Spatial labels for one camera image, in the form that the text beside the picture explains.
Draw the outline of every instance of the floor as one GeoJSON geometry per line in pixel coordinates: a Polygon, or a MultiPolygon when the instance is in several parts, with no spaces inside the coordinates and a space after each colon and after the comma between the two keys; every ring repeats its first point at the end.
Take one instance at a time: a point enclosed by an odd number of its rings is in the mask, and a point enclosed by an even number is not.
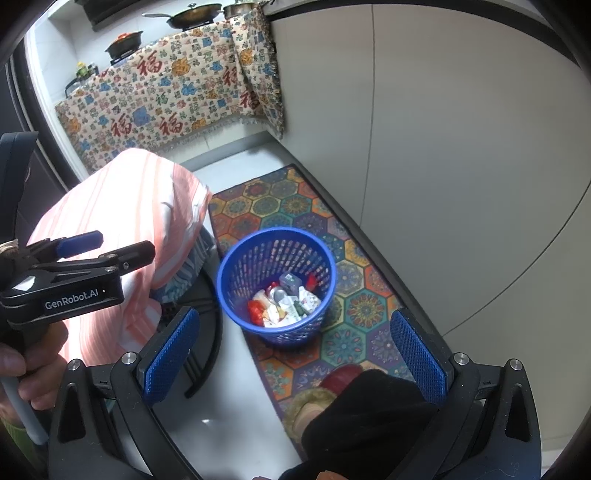
{"type": "MultiPolygon", "coordinates": [[[[279,144],[269,143],[194,173],[216,193],[291,162],[279,144]]],[[[212,231],[209,214],[205,227],[212,231]]],[[[210,274],[215,275],[217,263],[208,265],[210,274]]],[[[185,399],[189,381],[183,371],[167,399],[154,410],[204,480],[277,479],[300,458],[262,386],[241,329],[227,316],[223,321],[219,357],[202,389],[185,399]]]]}

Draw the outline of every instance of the basket rim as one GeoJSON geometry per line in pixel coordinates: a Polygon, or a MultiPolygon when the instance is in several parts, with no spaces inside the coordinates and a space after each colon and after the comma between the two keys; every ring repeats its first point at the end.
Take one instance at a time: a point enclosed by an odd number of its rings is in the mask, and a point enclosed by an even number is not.
{"type": "Polygon", "coordinates": [[[319,315],[324,314],[324,311],[328,307],[329,303],[332,301],[332,297],[334,296],[334,293],[335,293],[335,288],[336,288],[336,263],[335,263],[335,258],[333,256],[332,252],[330,251],[330,249],[324,244],[324,242],[320,238],[313,235],[312,233],[306,232],[305,230],[302,230],[300,228],[294,228],[294,227],[290,227],[290,226],[283,226],[283,227],[279,226],[279,227],[265,228],[265,229],[257,230],[256,232],[250,233],[246,237],[242,238],[238,243],[236,243],[228,251],[228,253],[226,253],[226,255],[224,255],[222,263],[220,264],[219,270],[217,271],[217,279],[216,279],[216,295],[217,295],[218,300],[220,301],[220,304],[222,305],[223,312],[226,315],[228,315],[236,324],[241,326],[246,331],[251,332],[251,333],[257,333],[262,336],[278,336],[279,334],[282,334],[282,333],[295,332],[296,330],[299,330],[303,326],[305,326],[309,323],[312,323],[313,321],[315,321],[318,318],[319,315]],[[251,238],[254,238],[264,232],[269,232],[269,231],[282,231],[282,232],[291,231],[291,232],[300,233],[302,235],[307,236],[310,240],[315,242],[324,251],[324,253],[326,254],[326,257],[329,259],[329,264],[330,264],[331,275],[330,275],[329,289],[327,290],[326,295],[324,296],[324,299],[322,300],[322,302],[320,303],[318,308],[311,315],[309,315],[307,318],[305,318],[304,320],[300,320],[299,322],[294,323],[293,325],[288,325],[287,327],[275,327],[275,328],[259,327],[257,325],[253,325],[250,322],[247,322],[246,320],[242,320],[238,315],[236,315],[232,311],[232,309],[229,307],[228,303],[226,302],[226,300],[223,298],[223,295],[222,295],[222,274],[225,270],[228,260],[230,258],[232,258],[232,255],[235,254],[236,250],[238,249],[238,247],[242,243],[246,243],[246,241],[250,240],[251,238]]]}

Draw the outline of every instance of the green sleeve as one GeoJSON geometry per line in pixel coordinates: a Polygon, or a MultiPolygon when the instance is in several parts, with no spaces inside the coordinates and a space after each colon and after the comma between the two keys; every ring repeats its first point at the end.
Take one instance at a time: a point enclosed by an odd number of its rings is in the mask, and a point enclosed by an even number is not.
{"type": "Polygon", "coordinates": [[[12,437],[14,443],[21,449],[22,454],[27,460],[29,460],[29,462],[31,462],[33,467],[38,468],[39,458],[35,451],[35,444],[33,444],[29,435],[27,435],[27,431],[22,427],[15,427],[2,418],[0,418],[0,420],[2,420],[4,428],[6,428],[6,431],[12,437]]]}

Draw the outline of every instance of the hexagon pattern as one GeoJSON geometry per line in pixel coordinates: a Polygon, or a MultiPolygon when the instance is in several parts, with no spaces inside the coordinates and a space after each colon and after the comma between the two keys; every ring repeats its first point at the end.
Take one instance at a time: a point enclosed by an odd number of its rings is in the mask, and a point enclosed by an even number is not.
{"type": "Polygon", "coordinates": [[[279,349],[246,334],[280,416],[294,395],[317,387],[339,365],[356,363],[364,369],[378,368],[413,379],[389,334],[388,319],[403,304],[349,231],[293,166],[215,194],[209,213],[222,256],[256,230],[294,226],[322,239],[335,258],[336,293],[324,315],[320,335],[297,348],[279,349]]]}

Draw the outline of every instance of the blue plastic basket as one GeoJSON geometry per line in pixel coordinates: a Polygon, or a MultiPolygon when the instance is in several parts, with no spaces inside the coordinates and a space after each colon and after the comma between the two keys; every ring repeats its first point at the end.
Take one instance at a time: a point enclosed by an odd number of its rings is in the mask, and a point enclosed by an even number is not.
{"type": "Polygon", "coordinates": [[[224,312],[243,329],[274,345],[294,346],[304,343],[320,329],[335,285],[335,260],[324,242],[297,228],[277,227],[252,233],[232,247],[217,274],[217,297],[224,312]],[[322,300],[320,306],[305,319],[287,327],[253,325],[246,307],[248,300],[287,271],[303,281],[310,273],[314,274],[318,280],[314,293],[322,300]]]}

